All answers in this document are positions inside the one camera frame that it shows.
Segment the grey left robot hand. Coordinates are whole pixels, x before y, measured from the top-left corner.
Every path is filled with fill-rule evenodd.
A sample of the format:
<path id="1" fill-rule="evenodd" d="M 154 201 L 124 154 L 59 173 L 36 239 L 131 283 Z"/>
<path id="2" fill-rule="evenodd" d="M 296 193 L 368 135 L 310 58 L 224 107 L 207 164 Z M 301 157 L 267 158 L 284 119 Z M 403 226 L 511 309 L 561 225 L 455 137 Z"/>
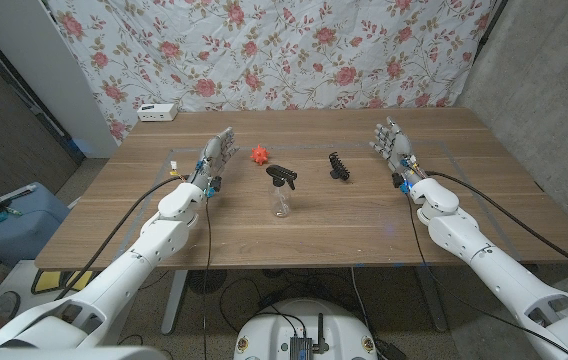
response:
<path id="1" fill-rule="evenodd" d="M 195 170 L 190 174 L 188 182 L 202 190 L 207 188 L 215 177 L 220 177 L 226 163 L 239 150 L 234 145 L 232 127 L 212 137 L 200 153 Z"/>

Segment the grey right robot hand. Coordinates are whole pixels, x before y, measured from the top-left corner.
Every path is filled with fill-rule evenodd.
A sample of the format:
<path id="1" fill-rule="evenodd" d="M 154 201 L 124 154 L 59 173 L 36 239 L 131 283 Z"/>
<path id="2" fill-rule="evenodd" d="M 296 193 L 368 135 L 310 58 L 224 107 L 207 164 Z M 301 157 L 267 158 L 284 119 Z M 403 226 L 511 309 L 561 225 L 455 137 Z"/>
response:
<path id="1" fill-rule="evenodd" d="M 425 179 L 426 175 L 419 168 L 411 142 L 401 127 L 390 116 L 386 121 L 386 125 L 376 125 L 375 139 L 369 145 L 387 162 L 394 186 L 410 188 Z"/>

